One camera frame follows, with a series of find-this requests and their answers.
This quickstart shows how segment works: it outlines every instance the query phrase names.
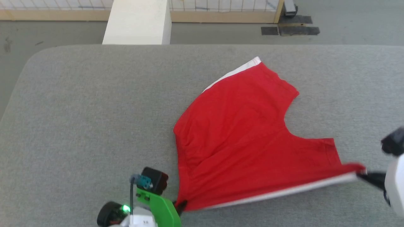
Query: black cable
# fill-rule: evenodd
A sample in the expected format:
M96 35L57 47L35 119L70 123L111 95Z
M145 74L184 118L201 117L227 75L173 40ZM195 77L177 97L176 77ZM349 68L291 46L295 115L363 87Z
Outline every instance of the black cable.
M133 184L135 183L135 179L130 179L130 214L133 215Z
M384 200L386 200L387 204L388 204L389 206L391 206L391 204L390 204L390 199L387 198L387 191L386 191L386 190L383 191L383 196L384 196Z

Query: floor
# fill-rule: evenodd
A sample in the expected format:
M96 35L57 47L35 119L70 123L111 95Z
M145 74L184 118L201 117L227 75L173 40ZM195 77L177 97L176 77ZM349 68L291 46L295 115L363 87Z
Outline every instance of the floor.
M262 36L261 24L174 23L172 44L404 45L401 0L295 0L318 36ZM102 43L106 22L0 22L0 119L26 61L54 46Z

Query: gray table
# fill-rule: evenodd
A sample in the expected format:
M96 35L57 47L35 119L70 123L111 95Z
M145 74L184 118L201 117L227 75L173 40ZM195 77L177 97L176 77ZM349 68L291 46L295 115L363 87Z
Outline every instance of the gray table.
M96 226L128 202L144 166L178 191L173 126L213 81L255 56L300 96L286 115L302 137L334 137L343 162L384 170L380 139L404 123L404 48L396 46L67 46L25 66L0 122L0 225ZM183 214L184 227L398 227L363 182Z

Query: red cloth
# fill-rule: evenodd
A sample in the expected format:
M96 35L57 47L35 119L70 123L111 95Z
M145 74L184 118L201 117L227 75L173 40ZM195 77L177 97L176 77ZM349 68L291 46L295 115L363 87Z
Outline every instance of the red cloth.
M197 210L364 170L342 165L333 139L288 131L284 116L298 94L259 63L196 98L174 127L177 204Z

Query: white trim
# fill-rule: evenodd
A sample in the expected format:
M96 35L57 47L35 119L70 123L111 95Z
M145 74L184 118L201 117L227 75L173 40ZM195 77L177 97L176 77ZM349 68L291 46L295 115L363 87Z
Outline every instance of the white trim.
M313 190L313 189L320 188L320 187L330 186L330 185L334 185L334 184L353 182L353 181L356 181L356 179L358 179L358 177L356 176L356 172L350 172L350 173L346 173L346 174L343 174L343 175L340 175L337 177L331 177L331 178L327 178L324 180L315 181L312 183L308 183L308 184L304 184L304 185L300 185L300 186L296 186L296 187L291 187L291 188L287 188L287 189L280 190L280 191L273 191L273 192L262 194L262 195L256 195L256 196L245 198L245 199L240 199L240 200L236 200L236 201L232 201L232 202L227 202L227 203L222 203L219 205L206 207L205 209L233 206L233 205L237 205L237 204L244 204L244 203L250 203L250 202L255 202L255 201L267 200L267 199L272 199L272 198L281 197L281 196L285 196L285 195L296 194L296 193L300 193L303 191L309 191L309 190Z
M244 71L244 70L246 70L246 69L249 69L249 68L251 68L251 67L253 67L253 66L258 65L259 63L261 63L261 59L259 59L259 57L253 58L251 61L245 63L244 65L238 67L237 69L235 69L235 70L233 70L233 71L231 71L231 72L226 73L226 75L220 77L218 80L216 80L215 82L213 82L211 85L209 85L209 86L208 86L205 90L203 90L203 91L208 90L208 89L211 88L214 84L216 84L217 82L223 80L224 78L227 78L227 77L232 76L232 75L234 75L234 74L237 74L237 73L239 73L239 72L241 72L241 71Z

